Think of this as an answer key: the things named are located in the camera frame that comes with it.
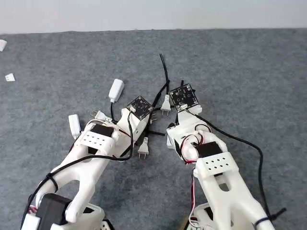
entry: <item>black cable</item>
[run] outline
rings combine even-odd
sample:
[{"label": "black cable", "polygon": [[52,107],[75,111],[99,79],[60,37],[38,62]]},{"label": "black cable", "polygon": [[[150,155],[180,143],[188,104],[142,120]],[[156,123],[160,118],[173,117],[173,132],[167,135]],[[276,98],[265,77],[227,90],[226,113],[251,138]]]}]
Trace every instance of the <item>black cable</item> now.
[{"label": "black cable", "polygon": [[168,94],[168,92],[169,92],[169,79],[168,79],[167,68],[166,68],[166,65],[165,65],[165,62],[164,62],[164,57],[163,57],[162,54],[160,54],[160,58],[161,58],[161,61],[162,61],[162,64],[163,64],[165,80],[166,80],[166,82],[168,82],[168,84],[166,85],[166,93]]},{"label": "black cable", "polygon": [[152,131],[152,130],[148,130],[148,133],[160,135],[160,136],[163,136],[163,137],[165,136],[165,133],[160,133],[160,132],[156,132],[156,131]]},{"label": "black cable", "polygon": [[205,126],[205,127],[207,127],[207,128],[209,129],[209,132],[212,133],[211,128],[210,128],[209,126],[205,125],[205,124],[198,124],[198,125],[196,125],[196,126],[194,127],[194,130],[195,130],[195,131],[196,131],[197,126]]},{"label": "black cable", "polygon": [[255,229],[257,229],[257,226],[261,223],[261,222],[264,222],[266,220],[270,220],[270,221],[273,221],[273,220],[276,220],[281,214],[283,214],[287,209],[286,208],[282,208],[279,212],[277,212],[276,214],[273,214],[269,217],[265,217],[265,218],[262,218],[262,219],[259,219],[256,221],[255,223]]},{"label": "black cable", "polygon": [[221,129],[219,129],[218,127],[214,126],[211,122],[207,121],[206,119],[202,118],[201,116],[199,115],[196,115],[196,114],[193,114],[191,113],[189,110],[186,110],[188,113],[196,116],[198,119],[206,122],[209,126],[211,126],[212,128],[214,128],[216,131],[224,134],[225,136],[229,137],[229,138],[232,138],[232,139],[235,139],[237,141],[240,141],[240,142],[243,142],[247,145],[250,145],[251,147],[255,148],[258,152],[259,152],[259,155],[260,155],[260,161],[259,161],[259,167],[258,167],[258,183],[259,183],[259,188],[260,188],[260,194],[261,194],[261,197],[262,197],[262,201],[264,203],[264,211],[266,212],[268,218],[271,220],[273,220],[273,218],[277,215],[279,216],[280,214],[282,214],[283,212],[286,211],[285,208],[281,209],[278,213],[274,214],[274,215],[271,215],[270,213],[270,210],[269,210],[269,206],[268,206],[268,203],[267,203],[267,199],[266,199],[266,196],[265,196],[265,193],[264,193],[264,189],[263,189],[263,184],[262,184],[262,165],[263,165],[263,152],[262,150],[255,144],[247,141],[247,140],[244,140],[244,139],[241,139],[241,138],[237,138],[231,134],[228,134],[224,131],[222,131]]},{"label": "black cable", "polygon": [[111,102],[111,109],[110,109],[110,111],[111,111],[111,118],[112,118],[112,120],[114,120],[114,114],[113,114],[113,102]]},{"label": "black cable", "polygon": [[77,159],[75,161],[72,161],[60,168],[58,168],[57,170],[53,171],[53,172],[50,172],[47,174],[47,176],[42,180],[42,182],[37,186],[36,190],[34,191],[34,193],[32,193],[28,199],[28,203],[24,209],[24,214],[23,214],[23,217],[22,217],[22,221],[21,221],[21,226],[20,226],[20,229],[23,227],[23,224],[24,224],[24,219],[25,219],[25,216],[29,210],[29,207],[34,199],[34,197],[36,196],[37,192],[40,190],[40,188],[48,181],[50,180],[51,177],[53,177],[54,175],[56,175],[57,173],[63,171],[64,169],[72,166],[72,165],[75,165],[77,163],[80,163],[84,160],[88,160],[88,159],[92,159],[92,158],[101,158],[101,159],[109,159],[109,160],[112,160],[112,161],[127,161],[129,160],[132,155],[133,155],[133,131],[132,131],[132,127],[131,127],[131,123],[130,123],[130,114],[131,112],[129,113],[128,115],[128,125],[129,125],[129,131],[130,131],[130,153],[129,153],[129,156],[127,157],[123,157],[123,158],[116,158],[116,157],[109,157],[109,156],[100,156],[100,155],[91,155],[91,156],[86,156],[86,157],[82,157],[80,159]]},{"label": "black cable", "polygon": [[[157,95],[155,96],[154,100],[153,100],[153,107],[155,107],[161,97],[162,91],[166,88],[166,86],[169,84],[169,80],[162,86],[162,88],[159,90],[159,92],[157,93]],[[145,136],[148,136],[148,131],[149,131],[149,125],[150,125],[150,120],[152,119],[152,115],[153,113],[149,114],[149,118],[148,118],[148,122],[147,125],[144,129],[145,132]]]}]

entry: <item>red and white wire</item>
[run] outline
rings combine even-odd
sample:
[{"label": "red and white wire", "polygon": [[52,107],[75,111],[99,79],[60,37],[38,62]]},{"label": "red and white wire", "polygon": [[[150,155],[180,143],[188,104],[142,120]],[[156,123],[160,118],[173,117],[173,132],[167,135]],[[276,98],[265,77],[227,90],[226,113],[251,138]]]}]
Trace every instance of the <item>red and white wire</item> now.
[{"label": "red and white wire", "polygon": [[193,172],[194,172],[194,169],[192,170],[192,183],[191,183],[191,199],[192,199],[192,208],[191,208],[191,212],[189,214],[189,223],[191,226],[195,227],[196,229],[199,228],[199,224],[198,224],[198,221],[196,220],[192,220],[191,217],[192,217],[192,214],[194,212],[194,208],[195,208],[195,180],[194,180],[194,175],[193,175]]},{"label": "red and white wire", "polygon": [[37,208],[34,205],[30,205],[28,213],[32,214],[32,213],[36,213],[37,212]]}]

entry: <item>small white scrap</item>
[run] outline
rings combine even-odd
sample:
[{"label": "small white scrap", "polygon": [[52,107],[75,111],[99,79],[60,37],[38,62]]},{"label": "small white scrap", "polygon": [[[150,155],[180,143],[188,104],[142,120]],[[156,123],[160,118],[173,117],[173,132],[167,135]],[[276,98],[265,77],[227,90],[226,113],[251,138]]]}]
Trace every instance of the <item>small white scrap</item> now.
[{"label": "small white scrap", "polygon": [[0,52],[2,52],[8,42],[0,39]]},{"label": "small white scrap", "polygon": [[5,76],[6,81],[15,81],[15,77],[12,73]]}]

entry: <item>black wire bundle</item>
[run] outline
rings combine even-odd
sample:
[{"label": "black wire bundle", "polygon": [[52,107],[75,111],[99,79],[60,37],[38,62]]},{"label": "black wire bundle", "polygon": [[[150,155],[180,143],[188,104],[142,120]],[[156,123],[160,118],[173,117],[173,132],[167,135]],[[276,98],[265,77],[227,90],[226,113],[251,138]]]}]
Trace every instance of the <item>black wire bundle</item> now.
[{"label": "black wire bundle", "polygon": [[40,188],[48,181],[48,180],[51,180],[51,178],[56,175],[57,173],[63,171],[64,169],[72,166],[72,165],[75,165],[77,163],[80,163],[82,161],[85,161],[85,160],[88,160],[88,159],[93,159],[93,158],[101,158],[101,159],[109,159],[109,160],[112,160],[112,161],[127,161],[129,160],[132,155],[133,155],[133,131],[132,131],[132,126],[131,126],[131,123],[130,123],[130,114],[131,112],[129,113],[128,115],[128,125],[129,125],[129,131],[130,131],[130,153],[129,153],[129,156],[127,157],[122,157],[122,158],[116,158],[116,157],[110,157],[110,156],[100,156],[100,155],[91,155],[91,156],[86,156],[86,157],[82,157],[80,159],[77,159],[75,161],[72,161],[60,168],[58,168],[57,170],[53,171],[53,172],[50,172],[48,173],[48,175],[42,180],[42,182],[37,186],[36,190],[30,195],[29,199],[28,199],[28,203],[24,209],[24,214],[23,214],[23,218],[22,218],[22,221],[21,221],[21,226],[20,226],[20,229],[23,227],[23,224],[24,224],[24,219],[25,219],[25,216],[29,210],[29,207],[34,199],[34,197],[36,196],[36,194],[38,193],[38,191],[40,190]]},{"label": "black wire bundle", "polygon": [[[166,68],[164,57],[163,57],[162,54],[160,54],[160,58],[161,58],[163,69],[164,69],[165,80],[166,80],[166,82],[169,82],[167,68]],[[169,84],[166,85],[166,93],[168,94],[168,92],[169,92]]]},{"label": "black wire bundle", "polygon": [[243,143],[245,143],[245,144],[255,148],[259,152],[260,160],[259,160],[259,167],[258,167],[258,183],[259,183],[260,194],[261,194],[262,201],[263,201],[263,204],[264,204],[264,211],[265,211],[265,213],[267,214],[268,217],[258,220],[256,222],[256,225],[260,224],[261,222],[263,222],[265,220],[275,220],[275,219],[278,218],[279,215],[283,214],[287,210],[286,208],[282,208],[279,212],[277,212],[276,214],[273,214],[273,215],[271,215],[270,210],[269,210],[269,206],[268,206],[268,203],[267,203],[267,199],[266,199],[266,196],[265,196],[265,193],[264,193],[263,183],[262,183],[262,165],[263,165],[263,152],[262,152],[262,150],[257,145],[255,145],[255,144],[253,144],[253,143],[251,143],[251,142],[249,142],[247,140],[244,140],[244,139],[241,139],[241,138],[237,138],[237,137],[235,137],[235,136],[233,136],[233,135],[231,135],[229,133],[226,133],[225,131],[222,131],[221,129],[219,129],[218,127],[213,125],[211,122],[209,122],[205,118],[202,118],[199,115],[193,114],[189,110],[186,110],[186,111],[188,113],[196,116],[198,119],[206,122],[209,126],[214,128],[216,131],[220,132],[221,134],[224,134],[225,136],[227,136],[229,138],[232,138],[234,140],[243,142]]}]

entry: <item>gray carpet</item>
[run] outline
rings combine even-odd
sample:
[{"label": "gray carpet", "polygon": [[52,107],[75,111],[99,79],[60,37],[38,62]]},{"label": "gray carpet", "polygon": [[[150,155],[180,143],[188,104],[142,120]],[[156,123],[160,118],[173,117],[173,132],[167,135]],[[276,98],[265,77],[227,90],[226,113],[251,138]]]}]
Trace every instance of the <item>gray carpet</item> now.
[{"label": "gray carpet", "polygon": [[[136,96],[152,102],[164,84],[184,79],[196,90],[202,116],[262,147],[263,183],[271,212],[287,207],[277,230],[307,229],[307,30],[175,30],[1,35],[0,229],[16,230],[27,198],[73,142],[68,115],[83,124],[94,109],[109,114],[114,78],[125,89],[114,106]],[[6,82],[13,72],[16,82]],[[174,121],[157,114],[152,130]],[[256,199],[258,153],[222,137]],[[165,138],[149,137],[146,160],[111,162],[91,203],[117,230],[175,230],[190,210],[190,172]],[[72,198],[77,183],[61,189]],[[197,203],[205,202],[197,186]]]}]

